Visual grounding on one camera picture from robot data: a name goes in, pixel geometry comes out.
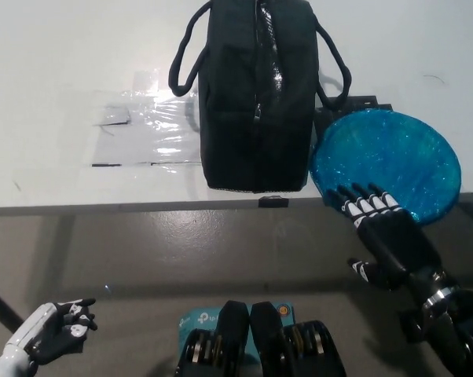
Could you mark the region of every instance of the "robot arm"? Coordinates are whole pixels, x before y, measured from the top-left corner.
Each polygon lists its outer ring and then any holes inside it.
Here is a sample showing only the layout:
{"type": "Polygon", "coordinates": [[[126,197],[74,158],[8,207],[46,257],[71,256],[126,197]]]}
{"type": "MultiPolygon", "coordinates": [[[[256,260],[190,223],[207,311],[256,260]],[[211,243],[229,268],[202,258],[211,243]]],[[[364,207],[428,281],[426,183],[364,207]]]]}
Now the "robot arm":
{"type": "Polygon", "coordinates": [[[32,377],[67,353],[80,353],[88,330],[97,330],[89,306],[94,299],[43,304],[6,343],[0,357],[0,377],[32,377]]]}
{"type": "Polygon", "coordinates": [[[375,185],[339,186],[328,195],[376,260],[351,258],[349,266],[377,287],[405,287],[416,303],[415,309],[399,313],[407,340],[427,341],[452,374],[473,376],[473,292],[444,270],[413,216],[375,185]]]}

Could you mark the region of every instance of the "zipper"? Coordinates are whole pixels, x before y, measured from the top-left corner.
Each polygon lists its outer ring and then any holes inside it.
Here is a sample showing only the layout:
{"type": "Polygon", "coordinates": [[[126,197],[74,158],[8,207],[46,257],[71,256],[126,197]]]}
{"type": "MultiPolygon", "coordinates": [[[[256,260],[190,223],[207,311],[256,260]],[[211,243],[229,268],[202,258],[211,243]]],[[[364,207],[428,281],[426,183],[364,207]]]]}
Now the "zipper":
{"type": "Polygon", "coordinates": [[[261,120],[261,104],[258,99],[258,62],[259,62],[259,32],[258,32],[258,7],[259,1],[255,0],[254,7],[254,37],[255,37],[255,56],[254,56],[254,74],[255,74],[255,93],[254,93],[254,124],[261,120]]]}
{"type": "Polygon", "coordinates": [[[259,102],[259,2],[261,0],[255,0],[254,7],[254,37],[255,37],[255,55],[254,55],[254,74],[255,74],[255,92],[254,92],[254,127],[252,130],[252,136],[254,138],[254,190],[256,192],[261,191],[261,179],[260,179],[260,152],[259,152],[259,123],[261,122],[262,106],[259,102]]]}

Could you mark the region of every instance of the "bag handle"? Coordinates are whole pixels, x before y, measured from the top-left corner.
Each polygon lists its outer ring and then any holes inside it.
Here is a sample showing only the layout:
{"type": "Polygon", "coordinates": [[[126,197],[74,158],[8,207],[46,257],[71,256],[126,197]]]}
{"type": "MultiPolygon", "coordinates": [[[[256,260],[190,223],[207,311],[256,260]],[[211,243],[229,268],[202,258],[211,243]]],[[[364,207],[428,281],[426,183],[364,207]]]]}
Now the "bag handle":
{"type": "Polygon", "coordinates": [[[322,104],[329,110],[335,111],[339,110],[345,104],[345,101],[348,98],[348,91],[350,90],[350,85],[352,85],[352,74],[350,73],[350,70],[345,65],[345,63],[343,63],[343,59],[339,55],[338,49],[336,48],[328,32],[319,24],[317,17],[314,17],[315,29],[317,30],[317,33],[320,34],[321,37],[325,40],[326,45],[328,45],[328,48],[331,51],[334,60],[338,64],[339,70],[341,71],[341,75],[343,76],[343,90],[333,102],[331,102],[325,95],[324,89],[322,89],[320,81],[317,80],[317,94],[321,99],[322,104]]]}
{"type": "Polygon", "coordinates": [[[198,11],[193,15],[191,20],[188,23],[186,28],[186,33],[184,34],[184,38],[181,40],[181,44],[179,45],[179,50],[175,55],[174,61],[172,61],[172,65],[170,66],[170,71],[168,72],[168,86],[172,89],[172,93],[176,97],[182,97],[187,94],[191,88],[193,87],[193,83],[195,82],[196,75],[198,75],[198,71],[204,59],[207,55],[208,48],[205,46],[202,49],[202,52],[196,59],[195,64],[191,68],[191,72],[186,79],[185,85],[179,85],[179,72],[181,70],[182,58],[184,57],[184,52],[186,47],[188,46],[189,40],[191,39],[191,35],[193,34],[193,28],[195,27],[196,22],[200,17],[202,17],[210,8],[212,7],[212,1],[205,3],[198,11]]]}

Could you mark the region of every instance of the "white robotic hand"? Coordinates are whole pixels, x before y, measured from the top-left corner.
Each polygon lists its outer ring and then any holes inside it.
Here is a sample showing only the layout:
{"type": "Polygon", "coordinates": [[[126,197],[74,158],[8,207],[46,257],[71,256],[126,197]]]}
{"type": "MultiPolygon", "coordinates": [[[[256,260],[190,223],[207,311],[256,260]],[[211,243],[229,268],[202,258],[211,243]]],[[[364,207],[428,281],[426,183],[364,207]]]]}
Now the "white robotic hand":
{"type": "Polygon", "coordinates": [[[84,299],[41,305],[6,343],[0,357],[0,377],[32,377],[39,365],[68,353],[81,353],[88,330],[97,330],[84,299]]]}

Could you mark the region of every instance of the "white table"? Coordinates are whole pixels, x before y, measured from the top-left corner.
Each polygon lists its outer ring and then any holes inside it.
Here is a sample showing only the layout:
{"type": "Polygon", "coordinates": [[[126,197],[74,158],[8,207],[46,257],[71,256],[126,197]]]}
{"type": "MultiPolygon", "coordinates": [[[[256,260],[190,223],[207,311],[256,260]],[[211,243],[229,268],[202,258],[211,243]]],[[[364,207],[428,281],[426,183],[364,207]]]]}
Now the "white table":
{"type": "MultiPolygon", "coordinates": [[[[262,195],[207,188],[201,166],[92,168],[95,93],[129,90],[159,70],[161,89],[189,18],[172,0],[0,2],[0,214],[257,207],[262,195]]],[[[473,193],[473,0],[313,0],[352,71],[352,95],[376,95],[422,119],[456,150],[473,193]]],[[[204,43],[200,21],[185,73],[204,43]]],[[[339,72],[321,43],[321,69],[339,72]]],[[[333,86],[327,86],[335,95],[333,86]]],[[[312,184],[280,194],[320,205],[312,184]]]]}

